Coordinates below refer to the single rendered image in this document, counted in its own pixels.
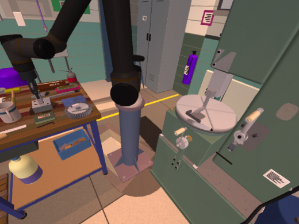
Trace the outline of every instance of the gray metal locker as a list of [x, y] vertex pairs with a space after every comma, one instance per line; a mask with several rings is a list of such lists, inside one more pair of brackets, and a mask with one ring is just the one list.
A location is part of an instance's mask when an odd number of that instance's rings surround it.
[[191, 0], [139, 0], [137, 54], [145, 57], [145, 85], [156, 93], [173, 88], [190, 5]]

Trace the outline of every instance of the white cup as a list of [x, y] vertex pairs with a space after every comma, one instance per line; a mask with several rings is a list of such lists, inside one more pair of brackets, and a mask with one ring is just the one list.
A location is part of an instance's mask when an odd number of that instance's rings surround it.
[[4, 123], [13, 123], [22, 118], [22, 115], [13, 102], [0, 103], [0, 118]]

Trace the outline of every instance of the robotic arm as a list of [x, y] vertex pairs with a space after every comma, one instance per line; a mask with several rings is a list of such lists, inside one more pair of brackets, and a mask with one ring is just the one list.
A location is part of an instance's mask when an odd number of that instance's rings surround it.
[[[23, 38], [19, 34], [0, 36], [13, 68], [19, 73], [40, 105], [43, 99], [35, 79], [31, 58], [51, 59], [63, 52], [67, 41], [91, 0], [66, 0], [48, 35], [41, 38]], [[134, 104], [140, 92], [140, 80], [133, 66], [132, 28], [129, 0], [103, 0], [113, 72], [111, 97], [116, 104]]]

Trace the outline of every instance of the purple bucket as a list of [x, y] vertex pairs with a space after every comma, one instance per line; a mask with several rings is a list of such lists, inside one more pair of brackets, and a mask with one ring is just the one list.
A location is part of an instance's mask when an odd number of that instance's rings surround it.
[[23, 81], [14, 68], [0, 69], [1, 88], [15, 88], [19, 86], [27, 86], [27, 81]]

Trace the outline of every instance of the teal wall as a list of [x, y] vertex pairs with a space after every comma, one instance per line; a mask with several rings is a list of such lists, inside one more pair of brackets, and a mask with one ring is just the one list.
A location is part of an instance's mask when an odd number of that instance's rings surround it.
[[[0, 36], [21, 34], [24, 38], [46, 36], [41, 20], [25, 20], [26, 26], [18, 26], [14, 19], [1, 22]], [[54, 21], [45, 21], [48, 30]], [[133, 51], [137, 48], [137, 26], [132, 26]], [[95, 22], [79, 22], [67, 43], [68, 63], [81, 83], [106, 79], [104, 50], [101, 35], [101, 24]], [[42, 82], [66, 79], [66, 61], [63, 57], [51, 59], [55, 73], [52, 73], [48, 60], [36, 59], [33, 63]], [[0, 69], [12, 67], [0, 45]]]
[[[181, 54], [179, 57], [177, 73], [174, 80], [174, 91], [182, 95], [198, 94], [201, 87], [201, 83], [205, 77], [206, 70], [214, 71], [214, 68], [212, 68], [210, 64], [213, 60], [218, 43], [218, 40], [212, 40], [205, 36], [185, 33]], [[183, 74], [188, 57], [192, 54], [192, 51], [197, 51], [197, 64], [193, 73], [191, 83], [189, 85], [185, 85], [182, 83]], [[254, 86], [256, 88], [261, 88], [262, 86], [262, 84], [257, 84], [235, 75], [233, 76], [233, 79], [248, 84], [250, 86]]]

